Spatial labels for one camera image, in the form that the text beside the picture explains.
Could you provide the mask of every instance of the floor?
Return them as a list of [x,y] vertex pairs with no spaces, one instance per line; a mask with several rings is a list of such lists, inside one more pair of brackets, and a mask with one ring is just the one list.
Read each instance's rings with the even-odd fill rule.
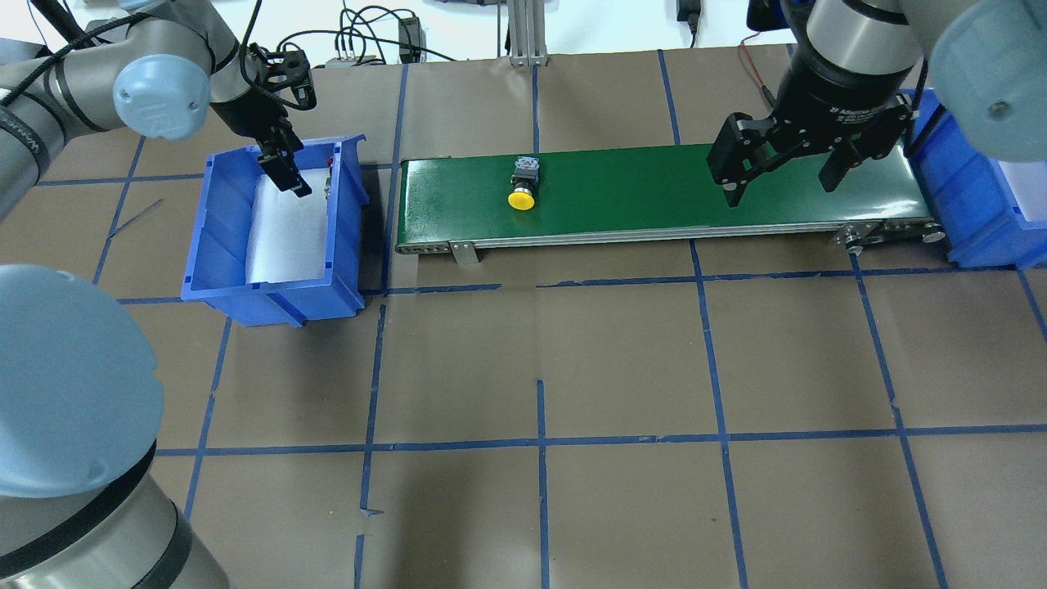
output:
[[316,82],[298,132],[369,138],[356,318],[178,301],[204,156],[245,142],[214,116],[74,140],[0,225],[0,263],[141,325],[152,474],[241,589],[1047,586],[1047,270],[826,234],[388,254],[393,162],[709,142],[762,113],[733,49]]

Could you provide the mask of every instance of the plastic bin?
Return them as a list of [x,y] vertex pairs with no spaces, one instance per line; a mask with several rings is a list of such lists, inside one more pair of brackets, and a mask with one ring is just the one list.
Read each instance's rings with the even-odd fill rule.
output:
[[[934,91],[925,92],[917,134],[938,104]],[[1047,179],[1047,162],[1001,166],[975,151],[946,113],[915,164],[952,243],[950,259],[962,267],[1013,264],[1019,269],[1047,260],[1047,216],[1042,213],[1047,185],[1035,180]]]
[[[326,169],[331,161],[331,192],[321,221],[327,228],[319,244],[324,251],[317,258],[322,267],[316,269],[318,277],[305,279],[248,281],[248,242],[254,239],[251,225],[263,175],[259,148],[208,156],[181,299],[203,301],[245,326],[300,327],[310,320],[353,317],[363,309],[357,278],[360,209],[367,194],[356,153],[356,143],[363,138],[312,139],[295,153],[304,175],[307,169]],[[322,198],[324,185],[310,184],[313,195]]]

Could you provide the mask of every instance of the white background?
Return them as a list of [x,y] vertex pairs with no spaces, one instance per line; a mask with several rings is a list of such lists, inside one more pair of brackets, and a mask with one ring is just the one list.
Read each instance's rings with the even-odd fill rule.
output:
[[[67,0],[81,26],[94,19],[122,16],[116,0]],[[253,0],[213,0],[222,17],[242,36],[254,5]],[[369,0],[347,0],[350,8],[361,8]],[[698,46],[733,46],[750,31],[745,27],[747,0],[704,0]],[[341,0],[264,0],[251,39],[274,48],[283,37],[307,28],[337,28]],[[498,43],[496,6],[447,3],[438,0],[389,0],[388,8],[413,8],[422,20],[427,46],[458,60],[491,59]],[[0,0],[0,37],[40,42],[25,0]],[[505,35],[506,8],[503,6]],[[377,16],[377,10],[369,12]],[[37,15],[52,49],[65,42]],[[378,37],[396,40],[395,21],[373,25]],[[547,0],[547,45],[550,53],[607,53],[648,49],[673,49],[690,44],[686,23],[676,22],[676,0]],[[334,58],[333,36],[314,35],[297,40],[313,65]],[[765,32],[751,43],[792,43],[789,31]],[[396,48],[387,46],[389,61]]]

